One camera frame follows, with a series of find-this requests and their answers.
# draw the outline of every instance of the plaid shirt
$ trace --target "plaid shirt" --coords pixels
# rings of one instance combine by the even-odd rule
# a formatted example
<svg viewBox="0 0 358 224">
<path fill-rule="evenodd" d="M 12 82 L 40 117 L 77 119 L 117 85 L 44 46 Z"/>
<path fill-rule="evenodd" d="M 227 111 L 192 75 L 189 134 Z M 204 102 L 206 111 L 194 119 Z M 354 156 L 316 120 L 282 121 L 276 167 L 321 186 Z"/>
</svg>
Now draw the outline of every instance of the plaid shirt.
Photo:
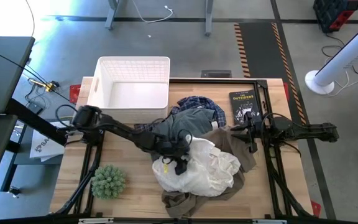
<svg viewBox="0 0 358 224">
<path fill-rule="evenodd" d="M 187 109 L 204 108 L 204 109 L 215 110 L 213 119 L 216 120 L 216 122 L 218 122 L 219 127 L 223 127 L 226 125 L 226 116 L 224 115 L 224 111 L 222 110 L 222 108 L 220 108 L 216 103 L 214 103 L 214 101 L 212 101 L 207 97 L 189 96 L 179 100 L 178 105 L 179 107 L 174 106 L 172 108 L 171 113 L 168 116 L 170 116 L 171 114 L 172 115 L 177 114 Z M 159 122 L 151 123 L 151 124 L 135 124 L 135 130 L 150 131 L 154 126 L 158 124 Z"/>
</svg>

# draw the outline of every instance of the clothes pile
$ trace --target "clothes pile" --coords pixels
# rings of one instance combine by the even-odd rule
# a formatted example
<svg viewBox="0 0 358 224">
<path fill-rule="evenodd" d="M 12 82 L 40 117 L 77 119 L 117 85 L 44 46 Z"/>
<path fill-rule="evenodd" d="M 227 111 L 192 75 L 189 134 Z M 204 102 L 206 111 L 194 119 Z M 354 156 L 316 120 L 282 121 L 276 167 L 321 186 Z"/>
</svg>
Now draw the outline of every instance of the clothes pile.
<svg viewBox="0 0 358 224">
<path fill-rule="evenodd" d="M 135 129 L 185 138 L 190 144 L 187 171 L 175 174 L 176 162 L 152 155 L 153 172 L 163 187 L 162 202 L 172 218 L 192 216 L 208 200 L 227 200 L 244 186 L 244 174 L 256 161 L 248 146 L 231 134 L 224 111 L 212 100 L 190 96 L 178 101 L 160 122 Z"/>
</svg>

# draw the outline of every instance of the white plastic basket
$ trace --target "white plastic basket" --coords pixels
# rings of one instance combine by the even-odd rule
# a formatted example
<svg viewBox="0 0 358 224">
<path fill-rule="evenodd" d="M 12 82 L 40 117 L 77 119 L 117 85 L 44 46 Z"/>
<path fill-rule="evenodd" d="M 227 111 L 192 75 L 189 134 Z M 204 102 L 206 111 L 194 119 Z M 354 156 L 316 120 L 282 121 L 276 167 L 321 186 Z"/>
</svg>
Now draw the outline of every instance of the white plastic basket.
<svg viewBox="0 0 358 224">
<path fill-rule="evenodd" d="M 127 124 L 165 118 L 169 76 L 168 57 L 101 57 L 87 104 Z"/>
</svg>

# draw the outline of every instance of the green succulent plant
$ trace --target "green succulent plant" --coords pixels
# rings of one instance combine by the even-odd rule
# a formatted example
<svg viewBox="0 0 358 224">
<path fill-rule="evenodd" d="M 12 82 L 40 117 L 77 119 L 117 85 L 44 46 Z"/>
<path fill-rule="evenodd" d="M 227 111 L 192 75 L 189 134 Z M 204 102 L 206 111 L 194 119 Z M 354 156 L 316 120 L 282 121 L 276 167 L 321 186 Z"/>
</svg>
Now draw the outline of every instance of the green succulent plant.
<svg viewBox="0 0 358 224">
<path fill-rule="evenodd" d="M 118 198 L 125 188 L 125 173 L 113 165 L 99 167 L 91 183 L 93 196 L 105 200 Z"/>
</svg>

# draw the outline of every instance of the brown cloth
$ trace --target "brown cloth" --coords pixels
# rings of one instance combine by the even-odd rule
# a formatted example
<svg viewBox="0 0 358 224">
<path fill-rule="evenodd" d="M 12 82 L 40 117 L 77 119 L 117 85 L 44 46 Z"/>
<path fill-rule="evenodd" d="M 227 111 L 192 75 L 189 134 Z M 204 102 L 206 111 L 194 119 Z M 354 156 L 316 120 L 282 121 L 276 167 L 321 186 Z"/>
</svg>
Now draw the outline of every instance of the brown cloth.
<svg viewBox="0 0 358 224">
<path fill-rule="evenodd" d="M 222 152 L 228 152 L 236 156 L 241 164 L 240 171 L 233 175 L 233 187 L 227 188 L 221 195 L 216 197 L 205 197 L 181 192 L 162 192 L 162 202 L 165 204 L 167 213 L 172 218 L 190 217 L 208 200 L 227 200 L 237 193 L 244 185 L 243 172 L 250 171 L 256 161 L 247 150 L 248 146 L 231 134 L 244 133 L 246 131 L 230 131 L 230 126 L 210 131 L 200 138 L 207 139 L 215 144 Z"/>
</svg>

